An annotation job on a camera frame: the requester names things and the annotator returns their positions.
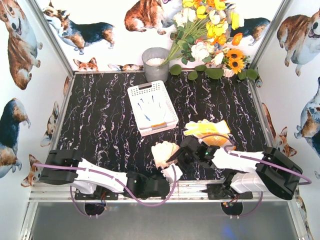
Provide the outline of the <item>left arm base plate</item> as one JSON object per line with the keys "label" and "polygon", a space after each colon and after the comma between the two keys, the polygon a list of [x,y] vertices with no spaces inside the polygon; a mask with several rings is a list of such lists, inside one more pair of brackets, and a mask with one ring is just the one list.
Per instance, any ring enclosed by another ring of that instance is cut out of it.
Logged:
{"label": "left arm base plate", "polygon": [[118,200],[118,194],[102,186],[97,186],[92,194],[81,193],[79,189],[75,191],[75,200]]}

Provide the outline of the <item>blue dotted glove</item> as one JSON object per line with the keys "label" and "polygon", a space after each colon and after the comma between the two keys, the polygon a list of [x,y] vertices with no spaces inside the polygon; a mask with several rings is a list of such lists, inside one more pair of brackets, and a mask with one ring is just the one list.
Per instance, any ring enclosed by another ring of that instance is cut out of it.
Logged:
{"label": "blue dotted glove", "polygon": [[141,97],[137,105],[148,126],[157,127],[166,123],[166,107],[158,97],[154,95]]}

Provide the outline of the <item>beige knit glove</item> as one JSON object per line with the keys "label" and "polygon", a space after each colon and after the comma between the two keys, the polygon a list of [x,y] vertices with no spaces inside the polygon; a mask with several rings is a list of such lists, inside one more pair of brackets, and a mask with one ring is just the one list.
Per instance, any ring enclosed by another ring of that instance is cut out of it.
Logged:
{"label": "beige knit glove", "polygon": [[178,161],[174,160],[167,162],[167,160],[175,154],[180,147],[173,142],[163,141],[157,142],[151,147],[151,153],[154,158],[154,163],[157,169],[163,170],[169,167],[171,164],[177,164]]}

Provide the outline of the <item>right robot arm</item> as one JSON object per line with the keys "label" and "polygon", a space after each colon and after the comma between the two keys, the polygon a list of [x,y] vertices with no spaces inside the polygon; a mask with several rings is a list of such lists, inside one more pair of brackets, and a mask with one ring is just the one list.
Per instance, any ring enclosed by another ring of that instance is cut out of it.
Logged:
{"label": "right robot arm", "polygon": [[293,199],[303,170],[274,147],[264,151],[246,152],[208,145],[203,139],[186,137],[179,149],[167,160],[177,161],[183,168],[194,163],[205,168],[229,169],[232,172],[223,183],[229,194],[270,192],[290,201]]}

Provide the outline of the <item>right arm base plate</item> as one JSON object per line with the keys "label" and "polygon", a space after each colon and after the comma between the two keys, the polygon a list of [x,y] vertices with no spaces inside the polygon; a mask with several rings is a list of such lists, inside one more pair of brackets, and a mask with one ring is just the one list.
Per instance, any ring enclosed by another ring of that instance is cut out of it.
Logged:
{"label": "right arm base plate", "polygon": [[252,192],[237,193],[231,188],[225,187],[222,183],[210,183],[206,185],[206,189],[201,190],[206,193],[209,200],[232,200],[238,197],[239,200],[253,199]]}

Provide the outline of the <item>white perforated storage basket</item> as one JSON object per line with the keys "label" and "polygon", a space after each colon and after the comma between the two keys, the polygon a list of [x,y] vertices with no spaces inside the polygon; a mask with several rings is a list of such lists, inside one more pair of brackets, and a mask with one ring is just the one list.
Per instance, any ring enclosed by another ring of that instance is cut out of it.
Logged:
{"label": "white perforated storage basket", "polygon": [[178,116],[162,80],[127,89],[135,122],[141,136],[174,129]]}

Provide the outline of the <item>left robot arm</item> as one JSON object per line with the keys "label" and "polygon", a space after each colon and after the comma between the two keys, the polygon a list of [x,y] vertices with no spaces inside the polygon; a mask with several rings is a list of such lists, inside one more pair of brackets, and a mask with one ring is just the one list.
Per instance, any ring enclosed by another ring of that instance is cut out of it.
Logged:
{"label": "left robot arm", "polygon": [[173,163],[161,170],[160,175],[147,177],[137,172],[116,172],[90,163],[75,149],[51,150],[42,168],[39,182],[50,185],[75,187],[80,193],[92,195],[98,187],[126,198],[148,199],[169,197],[182,173]]}

